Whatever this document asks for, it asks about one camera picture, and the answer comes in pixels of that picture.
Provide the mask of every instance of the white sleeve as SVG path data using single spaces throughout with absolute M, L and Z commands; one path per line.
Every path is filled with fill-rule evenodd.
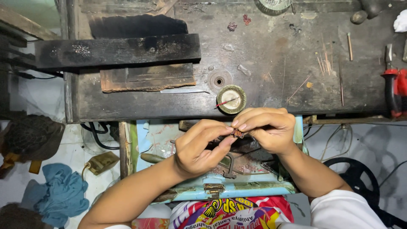
M 110 227 L 106 227 L 105 229 L 131 229 L 131 227 L 126 225 L 113 225 Z
M 311 226 L 325 229 L 386 229 L 360 195 L 333 190 L 311 202 Z

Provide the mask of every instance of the pliers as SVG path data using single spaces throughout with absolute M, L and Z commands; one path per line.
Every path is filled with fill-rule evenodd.
M 386 46 L 385 99 L 392 117 L 407 115 L 407 70 L 398 70 L 392 65 L 392 44 Z

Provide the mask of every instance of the fingernail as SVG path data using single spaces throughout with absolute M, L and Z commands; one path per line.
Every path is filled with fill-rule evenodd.
M 237 140 L 237 138 L 233 138 L 233 139 L 230 141 L 230 144 L 233 144 L 236 140 Z
M 239 120 L 236 119 L 235 121 L 232 122 L 231 126 L 236 126 L 238 122 Z
M 243 124 L 243 125 L 241 125 L 241 126 L 239 127 L 239 130 L 240 130 L 240 131 L 243 131 L 243 130 L 246 128 L 246 126 L 247 126 L 246 123 Z

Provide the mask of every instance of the person's left hand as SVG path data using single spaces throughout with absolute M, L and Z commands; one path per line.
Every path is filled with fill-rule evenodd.
M 185 179 L 189 179 L 202 175 L 216 167 L 228 154 L 230 145 L 237 138 L 226 137 L 212 151 L 205 150 L 205 148 L 210 141 L 219 136 L 230 135 L 232 130 L 232 127 L 226 126 L 219 121 L 200 120 L 182 137 L 175 140 L 177 153 L 174 156 L 177 172 Z

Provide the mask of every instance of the workbench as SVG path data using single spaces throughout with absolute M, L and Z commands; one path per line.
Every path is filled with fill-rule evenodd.
M 404 66 L 400 59 L 405 34 L 395 34 L 393 30 L 395 18 L 405 9 L 396 6 L 404 2 L 394 1 L 399 4 L 393 4 L 361 25 L 349 20 L 359 10 L 356 0 L 319 0 L 314 7 L 304 5 L 306 1 L 294 2 L 296 14 L 290 8 L 281 15 L 269 16 L 259 10 L 256 2 L 248 0 L 211 4 L 178 1 L 166 15 L 185 20 L 189 33 L 198 33 L 201 43 L 202 59 L 193 65 L 197 84 L 187 88 L 204 89 L 210 95 L 103 93 L 98 72 L 65 73 L 67 123 L 225 117 L 226 114 L 214 108 L 217 93 L 228 84 L 243 88 L 246 107 L 285 107 L 290 113 L 303 115 L 384 113 L 384 79 L 380 74 L 385 70 L 386 44 L 393 43 L 394 66 Z M 155 8 L 149 1 L 132 0 L 63 0 L 61 3 L 66 6 L 61 7 L 63 37 L 76 40 L 92 39 L 88 25 L 92 16 L 139 15 Z M 252 19 L 247 26 L 243 14 Z M 229 22 L 238 25 L 234 32 L 227 29 Z M 347 33 L 351 33 L 352 62 Z M 317 57 L 325 59 L 322 36 L 328 61 L 332 60 L 333 64 L 330 75 L 322 74 L 317 60 Z M 340 96 L 339 55 L 342 56 L 344 106 Z

